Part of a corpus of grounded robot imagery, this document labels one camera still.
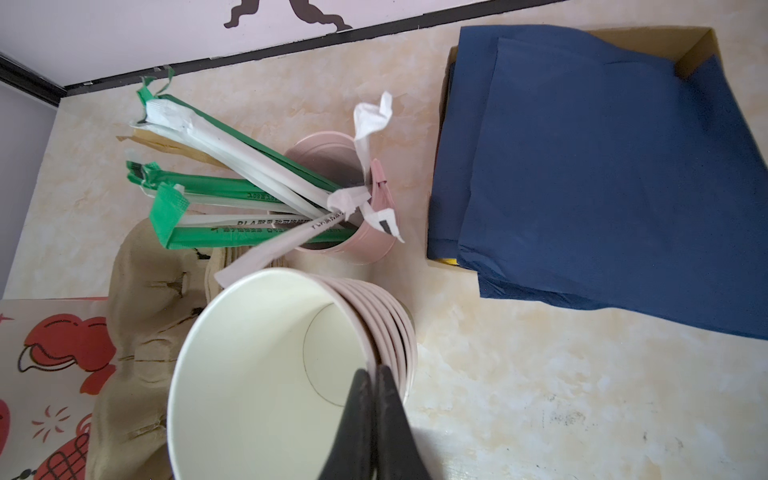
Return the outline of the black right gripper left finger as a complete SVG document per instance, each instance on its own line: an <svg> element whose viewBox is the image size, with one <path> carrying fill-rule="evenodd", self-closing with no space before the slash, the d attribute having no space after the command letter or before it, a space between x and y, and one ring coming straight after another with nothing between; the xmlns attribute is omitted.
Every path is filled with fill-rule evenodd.
<svg viewBox="0 0 768 480"><path fill-rule="evenodd" d="M370 375L366 370L357 370L320 480L372 478L374 407Z"/></svg>

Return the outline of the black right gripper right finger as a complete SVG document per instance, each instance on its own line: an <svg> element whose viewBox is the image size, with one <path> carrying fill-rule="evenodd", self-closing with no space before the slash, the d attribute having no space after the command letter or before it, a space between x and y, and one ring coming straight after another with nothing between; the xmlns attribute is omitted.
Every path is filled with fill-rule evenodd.
<svg viewBox="0 0 768 480"><path fill-rule="evenodd" d="M375 385L375 459L377 479L430 480L391 369L379 365Z"/></svg>

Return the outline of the white paper cup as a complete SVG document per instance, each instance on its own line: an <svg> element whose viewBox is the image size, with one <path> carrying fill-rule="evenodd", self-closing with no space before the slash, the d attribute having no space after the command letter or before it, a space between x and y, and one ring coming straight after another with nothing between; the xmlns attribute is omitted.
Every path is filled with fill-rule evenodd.
<svg viewBox="0 0 768 480"><path fill-rule="evenodd" d="M219 294L173 373L178 479L315 479L355 373L376 359L351 306L319 278L270 268Z"/></svg>

